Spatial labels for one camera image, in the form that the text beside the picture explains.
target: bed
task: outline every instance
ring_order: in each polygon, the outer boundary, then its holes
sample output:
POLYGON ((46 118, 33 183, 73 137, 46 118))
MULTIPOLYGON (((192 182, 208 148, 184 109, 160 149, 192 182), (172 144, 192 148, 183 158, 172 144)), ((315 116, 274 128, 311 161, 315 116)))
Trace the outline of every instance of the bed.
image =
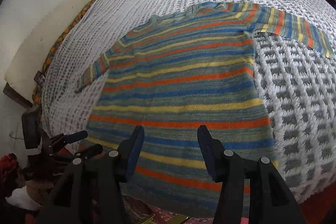
MULTIPOLYGON (((74 93, 76 81, 114 41, 154 14, 206 1, 248 1, 291 13, 326 32, 335 49, 336 11, 325 0, 97 0, 50 64, 42 95, 48 134, 85 129, 107 75, 80 94, 74 93)), ((301 203, 336 179, 336 59, 276 35, 256 34, 253 41, 254 83, 271 120, 278 170, 301 203)))

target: white pillow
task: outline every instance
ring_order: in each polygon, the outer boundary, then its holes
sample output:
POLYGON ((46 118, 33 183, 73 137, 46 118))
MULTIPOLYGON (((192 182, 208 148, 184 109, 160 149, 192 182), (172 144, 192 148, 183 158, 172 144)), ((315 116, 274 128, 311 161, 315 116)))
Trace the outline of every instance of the white pillow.
POLYGON ((32 30, 17 50, 5 80, 16 92, 30 102, 36 87, 34 77, 58 37, 90 0, 65 0, 32 30))

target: black cable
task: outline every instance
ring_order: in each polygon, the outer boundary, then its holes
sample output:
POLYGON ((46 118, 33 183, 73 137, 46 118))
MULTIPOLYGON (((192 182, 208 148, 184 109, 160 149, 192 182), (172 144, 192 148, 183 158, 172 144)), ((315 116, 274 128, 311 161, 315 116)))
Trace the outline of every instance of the black cable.
POLYGON ((16 140, 25 140, 23 138, 14 138, 11 134, 9 134, 9 136, 12 138, 12 139, 16 139, 16 140))

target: black clamp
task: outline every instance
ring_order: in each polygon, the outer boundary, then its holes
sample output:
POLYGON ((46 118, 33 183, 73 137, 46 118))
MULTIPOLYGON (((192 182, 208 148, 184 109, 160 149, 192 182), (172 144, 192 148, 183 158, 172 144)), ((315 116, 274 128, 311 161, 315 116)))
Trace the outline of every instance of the black clamp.
POLYGON ((104 157, 73 159, 52 190, 37 224, 93 223, 93 181, 97 183, 100 223, 129 223, 119 183, 127 182, 134 174, 143 141, 143 127, 137 126, 129 139, 104 157))
POLYGON ((200 126, 197 140, 209 175, 223 182, 213 224, 241 223, 244 179, 250 179, 249 224, 305 224, 305 218, 290 189, 272 162, 241 158, 213 139, 200 126))
POLYGON ((72 135, 59 134, 51 139, 44 133, 41 136, 41 152, 37 155, 29 156, 29 165, 22 170, 25 180, 57 181, 74 158, 80 157, 83 160, 87 160, 102 153, 103 146, 95 144, 85 150, 78 151, 76 155, 57 154, 67 144, 77 142, 87 136, 88 133, 85 130, 72 135))

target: orange stripe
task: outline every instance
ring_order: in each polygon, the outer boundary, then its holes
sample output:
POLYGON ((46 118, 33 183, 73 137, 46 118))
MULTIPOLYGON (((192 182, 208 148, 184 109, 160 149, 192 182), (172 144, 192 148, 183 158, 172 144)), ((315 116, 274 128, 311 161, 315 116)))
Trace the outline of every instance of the orange stripe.
POLYGON ((311 34, 310 34, 310 29, 309 29, 309 25, 308 25, 308 22, 307 21, 304 21, 304 27, 306 29, 306 33, 307 33, 307 36, 308 36, 308 43, 307 43, 307 46, 312 48, 313 47, 313 39, 311 37, 311 34))
MULTIPOLYGON (((117 117, 101 117, 91 115, 90 120, 101 122, 125 123, 134 126, 147 126, 158 128, 189 128, 196 129, 204 122, 163 122, 163 121, 141 121, 127 118, 117 117)), ((261 118, 253 121, 240 121, 240 122, 206 122, 209 129, 238 129, 238 128, 256 128, 261 126, 270 125, 268 117, 261 118)))
POLYGON ((221 12, 229 12, 231 10, 232 2, 227 3, 227 9, 220 9, 221 12))
POLYGON ((173 32, 173 33, 169 33, 169 34, 166 34, 166 35, 162 35, 160 37, 152 37, 151 39, 149 40, 146 40, 144 42, 141 42, 141 43, 136 43, 136 44, 132 44, 130 46, 126 46, 127 48, 125 49, 124 52, 128 52, 130 51, 133 47, 135 46, 142 46, 142 45, 145 45, 149 42, 152 42, 152 41, 155 41, 155 40, 159 40, 159 39, 162 39, 162 38, 167 38, 167 37, 170 37, 172 35, 175 35, 175 34, 179 34, 179 33, 184 33, 184 32, 190 32, 190 31, 195 31, 195 30, 199 30, 199 29, 204 29, 204 28, 209 28, 209 27, 215 27, 215 26, 222 26, 222 25, 230 25, 230 24, 242 24, 242 23, 246 23, 248 21, 251 20, 251 18, 254 16, 256 10, 255 10, 255 7, 257 6, 257 4, 254 4, 253 6, 253 10, 250 12, 250 15, 244 20, 244 21, 223 21, 223 22, 214 22, 214 23, 210 23, 210 24, 206 24, 206 25, 202 25, 202 26, 197 26, 197 27, 194 27, 194 28, 189 28, 189 29, 184 29, 184 30, 180 30, 180 31, 176 31, 176 32, 173 32))
POLYGON ((250 15, 242 22, 242 23, 246 23, 246 22, 249 22, 251 21, 252 17, 254 17, 255 15, 255 12, 258 10, 258 5, 255 3, 253 5, 253 9, 252 11, 250 12, 250 15))
POLYGON ((281 27, 283 24, 283 20, 284 20, 284 12, 283 11, 279 11, 279 21, 278 21, 278 25, 276 26, 275 30, 274 30, 274 34, 279 34, 281 31, 281 27))
MULTIPOLYGON (((187 187, 194 187, 199 189, 205 189, 205 190, 211 190, 211 191, 220 191, 222 188, 222 183, 215 183, 215 182, 203 182, 193 179, 182 179, 178 177, 174 177, 168 174, 164 174, 157 171, 148 170, 144 167, 137 166, 135 168, 135 171, 137 173, 140 173, 142 175, 161 179, 170 183, 187 186, 187 187)), ((244 186, 244 193, 248 194, 250 193, 250 186, 244 186)))
POLYGON ((138 61, 148 61, 148 60, 155 59, 155 58, 161 58, 161 57, 165 57, 165 56, 168 56, 168 55, 173 55, 173 54, 177 54, 177 53, 181 53, 181 52, 198 50, 198 49, 202 49, 202 48, 214 48, 214 47, 221 47, 221 46, 243 46, 243 45, 246 45, 246 44, 251 44, 252 42, 253 42, 252 39, 247 39, 243 42, 222 42, 222 43, 215 43, 215 44, 210 44, 210 45, 201 45, 201 46, 194 46, 194 47, 189 47, 189 48, 182 48, 182 49, 174 50, 174 51, 171 51, 171 52, 166 52, 166 53, 159 54, 159 55, 153 55, 153 56, 146 57, 146 58, 139 57, 139 58, 136 58, 133 61, 128 62, 128 63, 112 65, 112 66, 110 66, 110 69, 118 68, 118 67, 126 67, 126 66, 132 65, 132 64, 134 64, 138 61))
POLYGON ((156 86, 156 85, 169 85, 169 84, 175 84, 175 83, 182 83, 182 82, 191 82, 191 81, 198 81, 198 80, 216 80, 216 79, 222 79, 227 78, 230 76, 234 76, 240 73, 247 72, 251 76, 253 76, 253 71, 248 68, 240 68, 238 70, 230 71, 230 72, 223 72, 223 73, 215 73, 211 75, 192 75, 188 77, 180 77, 180 78, 173 78, 173 79, 164 79, 164 80, 158 80, 150 83, 144 83, 144 82, 135 82, 130 85, 120 85, 115 88, 104 88, 103 91, 117 91, 117 90, 125 90, 125 89, 132 89, 136 86, 141 87, 150 87, 150 86, 156 86))
POLYGON ((120 50, 118 49, 118 47, 116 46, 116 44, 113 44, 112 48, 115 50, 116 53, 120 52, 120 50))
POLYGON ((102 73, 103 73, 103 71, 105 72, 105 71, 107 70, 107 68, 106 68, 106 66, 105 66, 105 64, 103 63, 103 61, 102 61, 101 58, 98 59, 98 63, 99 63, 99 69, 100 69, 100 71, 101 71, 102 73))

